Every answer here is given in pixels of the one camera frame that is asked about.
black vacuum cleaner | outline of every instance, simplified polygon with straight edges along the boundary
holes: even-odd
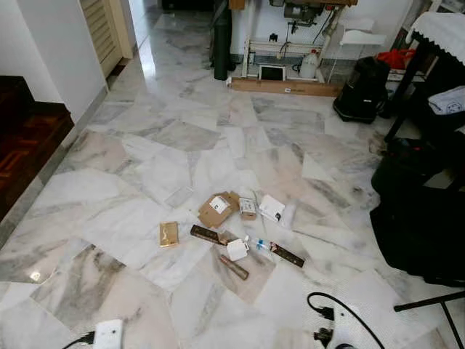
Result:
[[[375,57],[361,58],[333,102],[343,121],[370,124],[387,100],[386,81],[390,67]]]

white cloth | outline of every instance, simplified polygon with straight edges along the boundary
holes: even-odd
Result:
[[[449,89],[428,98],[431,109],[437,115],[448,115],[465,111],[465,86]]]
[[[417,18],[405,41],[419,32],[465,65],[465,15],[461,13],[425,12]]]

white extension socket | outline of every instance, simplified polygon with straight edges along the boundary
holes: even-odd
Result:
[[[94,349],[121,349],[123,339],[123,321],[110,320],[100,322],[95,327]]]

white tablecloth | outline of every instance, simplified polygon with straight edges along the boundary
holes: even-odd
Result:
[[[425,12],[412,24],[405,39],[408,43],[411,42],[414,31],[433,41],[465,65],[465,15]]]

white bottle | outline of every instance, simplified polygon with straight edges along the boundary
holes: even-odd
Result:
[[[301,78],[313,79],[317,70],[318,54],[316,49],[304,57],[300,66],[299,75]]]

